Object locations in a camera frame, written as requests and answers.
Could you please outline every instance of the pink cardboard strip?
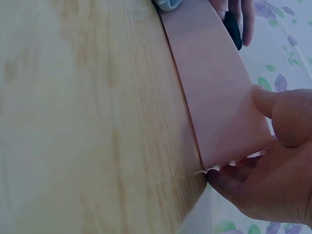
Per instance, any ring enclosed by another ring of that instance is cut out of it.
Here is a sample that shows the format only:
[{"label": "pink cardboard strip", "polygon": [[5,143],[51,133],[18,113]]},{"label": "pink cardboard strip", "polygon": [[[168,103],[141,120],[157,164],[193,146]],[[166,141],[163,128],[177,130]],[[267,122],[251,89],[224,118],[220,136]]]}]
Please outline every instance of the pink cardboard strip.
[{"label": "pink cardboard strip", "polygon": [[161,19],[204,167],[267,148],[271,134],[252,102],[252,82],[209,1],[185,0]]}]

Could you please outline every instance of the wood grain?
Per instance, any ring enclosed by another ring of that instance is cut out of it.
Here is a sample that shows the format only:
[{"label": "wood grain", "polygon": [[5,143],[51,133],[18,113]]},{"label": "wood grain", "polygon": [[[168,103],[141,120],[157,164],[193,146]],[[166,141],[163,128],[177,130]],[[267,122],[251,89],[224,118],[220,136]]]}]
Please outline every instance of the wood grain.
[{"label": "wood grain", "polygon": [[175,233],[202,193],[149,0],[0,3],[0,230]]}]

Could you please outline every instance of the hand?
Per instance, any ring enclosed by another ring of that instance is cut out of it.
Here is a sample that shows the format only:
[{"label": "hand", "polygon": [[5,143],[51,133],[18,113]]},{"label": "hand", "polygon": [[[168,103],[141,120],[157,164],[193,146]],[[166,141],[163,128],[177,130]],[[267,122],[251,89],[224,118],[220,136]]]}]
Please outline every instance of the hand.
[{"label": "hand", "polygon": [[276,139],[264,155],[210,170],[207,180],[251,218],[311,227],[312,90],[255,88],[253,100],[272,119]]},{"label": "hand", "polygon": [[254,0],[210,0],[221,20],[224,20],[227,6],[240,22],[241,12],[243,13],[243,44],[248,46],[254,33]]}]

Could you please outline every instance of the black object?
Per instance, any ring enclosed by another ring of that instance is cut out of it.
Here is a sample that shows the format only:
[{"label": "black object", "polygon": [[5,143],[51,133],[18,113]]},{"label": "black object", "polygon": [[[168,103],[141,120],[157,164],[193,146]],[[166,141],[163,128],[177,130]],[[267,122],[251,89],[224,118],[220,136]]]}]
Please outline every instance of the black object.
[{"label": "black object", "polygon": [[240,31],[235,15],[232,12],[227,11],[225,13],[225,19],[223,21],[223,24],[228,30],[236,48],[240,50],[243,46],[243,43],[242,38],[240,37]]}]

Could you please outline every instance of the floral bedsheet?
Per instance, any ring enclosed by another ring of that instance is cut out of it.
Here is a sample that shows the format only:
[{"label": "floral bedsheet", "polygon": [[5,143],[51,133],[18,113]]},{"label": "floral bedsheet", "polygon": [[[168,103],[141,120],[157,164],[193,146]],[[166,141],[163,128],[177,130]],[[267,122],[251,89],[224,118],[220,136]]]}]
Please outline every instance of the floral bedsheet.
[{"label": "floral bedsheet", "polygon": [[[251,79],[281,92],[312,88],[312,0],[256,0],[255,32],[239,53]],[[244,216],[209,185],[181,226],[182,234],[311,234],[301,224]]]}]

